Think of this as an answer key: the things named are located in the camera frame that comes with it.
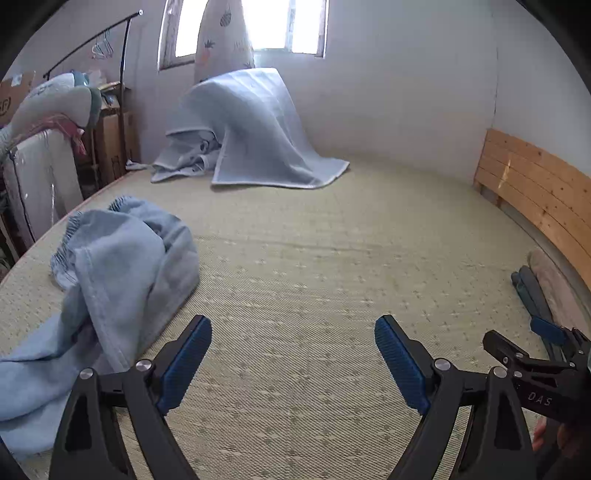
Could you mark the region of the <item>person's right hand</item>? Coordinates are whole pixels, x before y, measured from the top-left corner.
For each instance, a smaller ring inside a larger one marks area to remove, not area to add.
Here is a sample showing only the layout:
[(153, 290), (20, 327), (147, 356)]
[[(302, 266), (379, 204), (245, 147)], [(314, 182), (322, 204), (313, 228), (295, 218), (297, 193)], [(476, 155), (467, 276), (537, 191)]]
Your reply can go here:
[(556, 445), (558, 448), (561, 448), (564, 443), (562, 436), (562, 424), (559, 424), (552, 419), (548, 419), (547, 417), (540, 417), (533, 433), (533, 451), (535, 453), (539, 452), (546, 443)]

